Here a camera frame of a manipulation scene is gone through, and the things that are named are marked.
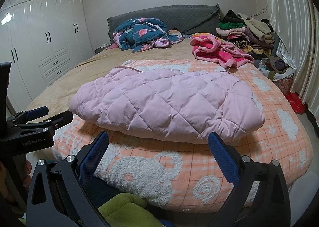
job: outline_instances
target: drawer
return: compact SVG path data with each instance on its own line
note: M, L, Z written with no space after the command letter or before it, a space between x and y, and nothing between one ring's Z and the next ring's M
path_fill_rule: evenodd
M44 82L47 86L52 84L55 80L59 79L61 76L63 76L66 72L68 72L71 69L70 62L67 61L63 63L62 65L55 68L53 71L48 73L43 77Z
M68 51L63 52L62 54L56 56L55 58L49 60L48 62L44 63L43 65L41 65L40 71L42 76L45 76L46 74L48 74L50 71L52 71L53 69L57 68L58 66L60 66L61 64L63 64L65 61L69 60L68 57Z

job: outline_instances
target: metal screw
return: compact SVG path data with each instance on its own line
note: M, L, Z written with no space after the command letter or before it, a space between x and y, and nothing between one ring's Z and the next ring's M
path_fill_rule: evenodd
M38 165L39 165L39 166L42 166L43 164L44 164L44 160L39 160L39 161L38 161Z
M74 159L75 159L75 157L73 155L69 155L69 156L67 156L66 161L72 162Z
M248 156L243 156L242 157L242 161L244 161L244 162L249 162L250 161L250 157L248 157Z
M273 161L272 161L272 164L273 164L274 166L279 166L279 161L278 161L278 160L273 160Z

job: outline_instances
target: bed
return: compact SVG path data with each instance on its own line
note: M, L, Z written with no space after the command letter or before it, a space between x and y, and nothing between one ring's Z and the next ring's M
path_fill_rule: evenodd
M67 110L71 97L81 85L119 65L142 71L161 67L181 72L223 70L218 64L195 60L189 41L185 39L167 49L133 54L130 50L104 50L54 82L28 109L46 105L50 111L48 117ZM230 69L230 72L253 89L257 106L266 116L263 127L234 141L233 145L240 154L249 155L255 161L279 160L291 186L307 171L313 157L304 127L280 90L252 64ZM71 124L57 131L52 149L35 152L33 156L64 159L90 143L100 130L103 129L74 116ZM203 213L217 211L232 190L232 184L225 181L207 145L162 142L107 132L111 143L96 176L121 191L139 195L164 209ZM255 182L247 205L252 202L257 187Z

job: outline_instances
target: white wardrobe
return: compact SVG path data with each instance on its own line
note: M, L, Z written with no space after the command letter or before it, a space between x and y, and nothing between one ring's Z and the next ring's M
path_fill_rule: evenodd
M0 62L12 62L7 95L17 112L93 56L82 0L6 0L0 21Z

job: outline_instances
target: gray headboard cover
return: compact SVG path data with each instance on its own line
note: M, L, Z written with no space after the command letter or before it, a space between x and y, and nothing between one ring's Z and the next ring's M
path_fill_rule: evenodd
M208 5L171 5L154 7L121 14L107 19L110 42L114 43L112 34L122 22L137 17L154 17L161 19L169 30L177 28L183 35L195 32L207 32L216 35L219 28L220 6Z

